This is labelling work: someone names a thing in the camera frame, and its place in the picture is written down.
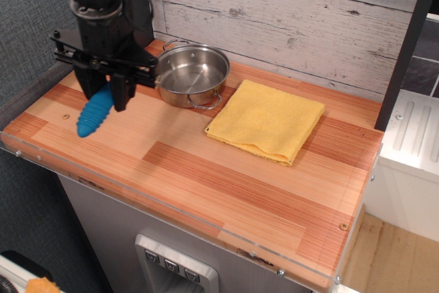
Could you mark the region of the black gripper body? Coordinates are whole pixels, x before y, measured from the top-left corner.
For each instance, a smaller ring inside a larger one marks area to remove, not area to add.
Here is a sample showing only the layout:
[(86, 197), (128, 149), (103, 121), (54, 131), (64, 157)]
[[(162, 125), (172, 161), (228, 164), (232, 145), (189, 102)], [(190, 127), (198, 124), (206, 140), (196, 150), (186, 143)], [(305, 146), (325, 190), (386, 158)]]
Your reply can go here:
[(95, 69), (106, 76), (107, 83), (119, 73), (132, 77), (136, 86), (156, 86), (157, 59), (135, 41), (134, 29), (122, 11), (76, 14), (76, 30), (53, 30), (50, 34), (59, 61)]

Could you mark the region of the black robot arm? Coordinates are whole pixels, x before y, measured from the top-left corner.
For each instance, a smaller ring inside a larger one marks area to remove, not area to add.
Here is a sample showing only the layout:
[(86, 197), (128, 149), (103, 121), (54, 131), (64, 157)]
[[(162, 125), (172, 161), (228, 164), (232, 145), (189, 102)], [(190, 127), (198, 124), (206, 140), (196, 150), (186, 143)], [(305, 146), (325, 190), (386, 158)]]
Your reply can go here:
[(109, 86), (115, 110), (126, 109), (137, 85), (153, 88), (157, 59), (150, 0), (70, 0), (78, 27), (54, 30), (57, 60), (73, 66), (87, 99)]

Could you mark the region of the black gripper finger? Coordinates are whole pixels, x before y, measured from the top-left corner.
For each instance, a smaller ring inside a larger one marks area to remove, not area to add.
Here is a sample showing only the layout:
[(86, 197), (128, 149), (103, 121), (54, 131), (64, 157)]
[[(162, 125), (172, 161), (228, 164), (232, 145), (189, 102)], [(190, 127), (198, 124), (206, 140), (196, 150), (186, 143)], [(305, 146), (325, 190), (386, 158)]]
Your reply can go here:
[(124, 111), (131, 98), (134, 97), (136, 84), (132, 77), (115, 73), (110, 79), (110, 90), (117, 112)]
[(106, 76), (95, 69), (73, 66), (76, 79), (87, 100), (90, 100), (106, 83)]

